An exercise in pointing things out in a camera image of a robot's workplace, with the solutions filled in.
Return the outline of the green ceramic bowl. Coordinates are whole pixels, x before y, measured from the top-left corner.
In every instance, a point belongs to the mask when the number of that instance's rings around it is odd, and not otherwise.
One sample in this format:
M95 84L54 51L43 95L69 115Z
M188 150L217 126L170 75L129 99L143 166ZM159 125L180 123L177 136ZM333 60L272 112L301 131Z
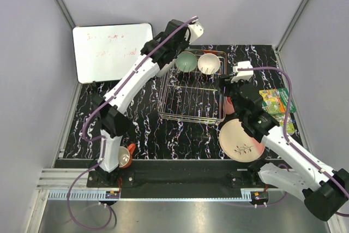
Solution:
M193 53L184 51L178 55L175 65L179 71L189 73L196 69L197 58Z

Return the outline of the small white bowl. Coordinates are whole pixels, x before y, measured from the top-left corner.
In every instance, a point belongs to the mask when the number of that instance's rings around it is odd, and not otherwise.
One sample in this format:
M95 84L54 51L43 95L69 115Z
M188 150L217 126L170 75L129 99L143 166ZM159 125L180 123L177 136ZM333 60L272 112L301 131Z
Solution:
M197 67L203 74L215 74L220 69L220 59L212 53L206 53L198 59Z

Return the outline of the large white plate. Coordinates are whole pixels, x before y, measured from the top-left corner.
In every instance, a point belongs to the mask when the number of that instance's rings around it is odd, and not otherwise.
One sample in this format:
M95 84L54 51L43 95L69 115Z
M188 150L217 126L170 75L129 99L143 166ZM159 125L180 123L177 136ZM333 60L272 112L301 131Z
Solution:
M173 67L173 64L164 65L164 67L162 69L160 69L159 72L157 72L156 77L164 76L172 67Z

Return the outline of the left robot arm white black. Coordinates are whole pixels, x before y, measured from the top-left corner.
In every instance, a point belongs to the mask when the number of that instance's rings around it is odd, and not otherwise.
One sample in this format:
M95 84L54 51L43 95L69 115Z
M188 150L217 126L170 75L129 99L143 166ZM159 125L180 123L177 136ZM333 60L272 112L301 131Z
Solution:
M189 25L171 20L165 30L146 42L134 66L119 83L103 97L96 97L100 122L100 156L95 167L99 181L106 187L117 183L119 172L119 148L123 135L132 121L125 112L145 83L165 74L177 56L190 43Z

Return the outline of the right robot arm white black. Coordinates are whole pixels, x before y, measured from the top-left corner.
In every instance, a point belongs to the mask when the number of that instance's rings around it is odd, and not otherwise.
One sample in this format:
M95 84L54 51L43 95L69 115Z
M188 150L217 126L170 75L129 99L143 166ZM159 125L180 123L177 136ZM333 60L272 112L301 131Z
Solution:
M262 96L248 80L218 78L219 90L231 98L236 121L242 133L277 153L295 170L284 171L271 163L248 173L253 187L264 183L276 186L304 202L319 220L328 221L348 201L348 172L338 171L318 160L283 131L280 124L262 108Z

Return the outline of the pink plastic cup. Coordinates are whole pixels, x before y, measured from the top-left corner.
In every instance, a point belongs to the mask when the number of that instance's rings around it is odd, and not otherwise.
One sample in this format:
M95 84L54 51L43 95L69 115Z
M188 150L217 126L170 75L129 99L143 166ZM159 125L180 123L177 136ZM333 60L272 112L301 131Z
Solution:
M235 112L234 110L234 106L232 104L231 98L230 97L226 97L225 98L225 113L227 115L231 115Z

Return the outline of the green children's book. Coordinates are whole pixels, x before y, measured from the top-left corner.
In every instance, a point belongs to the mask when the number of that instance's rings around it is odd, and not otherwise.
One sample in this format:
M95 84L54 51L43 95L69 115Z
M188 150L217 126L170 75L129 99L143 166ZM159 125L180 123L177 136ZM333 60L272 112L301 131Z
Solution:
M287 88L264 89L259 90L259 94L263 98L262 107L270 115L272 115L281 126L284 125L289 92ZM291 114L296 112L296 107L293 102L290 103L290 111L287 117L286 131L293 135L296 132L294 121Z

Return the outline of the pink cream floral plate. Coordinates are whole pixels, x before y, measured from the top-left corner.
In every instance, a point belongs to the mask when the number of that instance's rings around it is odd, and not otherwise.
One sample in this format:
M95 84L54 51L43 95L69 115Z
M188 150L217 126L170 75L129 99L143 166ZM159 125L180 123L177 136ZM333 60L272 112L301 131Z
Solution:
M249 163L263 155L265 145L251 138L238 119L226 122L219 133L219 143L223 152L231 159Z

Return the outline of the black marble pattern mat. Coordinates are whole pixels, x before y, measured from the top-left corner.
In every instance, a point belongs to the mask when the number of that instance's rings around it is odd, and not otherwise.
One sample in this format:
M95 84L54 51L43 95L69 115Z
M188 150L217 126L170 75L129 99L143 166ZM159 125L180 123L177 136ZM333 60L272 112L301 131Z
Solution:
M200 51L219 52L226 58L226 70L235 63L249 60L260 67L253 83L261 90L283 88L276 50L270 45L199 45ZM55 161L56 168L88 168L100 154L100 124L92 120L87 129L89 140L82 138L82 127L93 111L92 99L103 95L115 81L84 84L81 87L66 142ZM224 159L219 146L219 124L167 120L157 109L162 79L149 80L131 101L126 115L132 124L123 136L122 144L134 143L136 159Z

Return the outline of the orange mug white inside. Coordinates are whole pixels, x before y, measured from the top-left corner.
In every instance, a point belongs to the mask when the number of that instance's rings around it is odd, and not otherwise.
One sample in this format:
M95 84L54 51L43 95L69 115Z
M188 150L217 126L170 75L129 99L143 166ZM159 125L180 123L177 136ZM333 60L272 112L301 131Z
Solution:
M121 146L118 152L119 167L125 169L129 167L133 160L133 154L136 149L136 144L132 143L128 147Z

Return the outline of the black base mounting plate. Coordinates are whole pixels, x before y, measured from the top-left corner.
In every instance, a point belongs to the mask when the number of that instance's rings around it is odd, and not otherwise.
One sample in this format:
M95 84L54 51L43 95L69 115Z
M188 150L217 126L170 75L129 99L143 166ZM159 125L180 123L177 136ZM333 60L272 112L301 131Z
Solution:
M121 187L124 199L241 198L241 189L263 190L264 183L249 163L234 160L135 160L114 171L109 180L91 171L88 188Z

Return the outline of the white whiteboard black frame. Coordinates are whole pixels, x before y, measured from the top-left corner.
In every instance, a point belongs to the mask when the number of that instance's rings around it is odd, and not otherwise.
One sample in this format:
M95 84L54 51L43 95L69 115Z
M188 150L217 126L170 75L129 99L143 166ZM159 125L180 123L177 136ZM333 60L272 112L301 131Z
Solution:
M81 26L72 30L77 80L81 84L122 79L153 39L152 25Z

